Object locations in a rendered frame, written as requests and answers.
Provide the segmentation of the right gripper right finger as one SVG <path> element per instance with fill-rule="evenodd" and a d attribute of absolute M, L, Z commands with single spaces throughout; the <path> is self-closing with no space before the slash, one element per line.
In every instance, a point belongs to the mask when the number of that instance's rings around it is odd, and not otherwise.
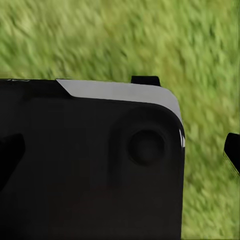
<path fill-rule="evenodd" d="M 224 151 L 240 173 L 240 135 L 228 133 Z"/>

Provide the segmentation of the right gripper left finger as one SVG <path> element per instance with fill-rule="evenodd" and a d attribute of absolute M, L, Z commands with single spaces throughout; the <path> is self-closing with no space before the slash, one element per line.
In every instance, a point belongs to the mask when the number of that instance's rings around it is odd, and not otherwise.
<path fill-rule="evenodd" d="M 0 193 L 26 152 L 21 133 L 0 139 Z"/>

